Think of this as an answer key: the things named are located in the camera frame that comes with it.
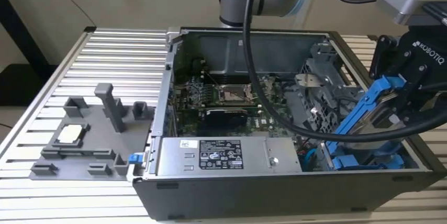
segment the slotted aluminum surface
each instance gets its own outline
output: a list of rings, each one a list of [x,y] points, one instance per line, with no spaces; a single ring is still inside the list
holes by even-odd
[[[366,36],[343,38],[369,68],[375,42]],[[90,104],[98,104],[94,87],[99,82],[111,82],[114,95],[122,98],[125,104],[143,100],[155,106],[165,53],[165,31],[98,29],[95,33],[83,35],[55,78],[39,94],[42,98],[38,96],[36,103],[0,145],[0,150],[7,149],[0,158],[3,223],[157,223],[147,217],[129,182],[31,181],[27,177],[66,114],[62,105],[68,96],[82,95]],[[445,164],[446,133],[447,125],[422,134]],[[217,219],[202,223],[223,222],[447,223],[447,180],[422,192],[399,195],[371,214]]]

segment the motherboard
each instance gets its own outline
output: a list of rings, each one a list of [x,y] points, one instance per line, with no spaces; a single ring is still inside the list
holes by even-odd
[[[179,137],[295,137],[265,110],[250,83],[221,84],[209,73],[175,86]],[[281,82],[261,76],[265,93],[277,111],[291,118]]]

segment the robotiq logo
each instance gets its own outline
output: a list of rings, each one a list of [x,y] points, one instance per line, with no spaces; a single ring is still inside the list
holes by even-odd
[[[434,58],[439,65],[445,63],[446,59],[435,52],[435,50],[431,49],[431,47],[425,45],[422,42],[414,42],[413,46],[419,47],[429,54],[429,56]]]

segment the barcode sticker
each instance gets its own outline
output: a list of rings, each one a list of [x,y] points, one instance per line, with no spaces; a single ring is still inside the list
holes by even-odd
[[[198,148],[199,142],[198,140],[181,140],[181,148]]]

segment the warning label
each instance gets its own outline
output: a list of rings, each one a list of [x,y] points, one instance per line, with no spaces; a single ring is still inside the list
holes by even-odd
[[[202,169],[245,169],[241,140],[201,140]]]

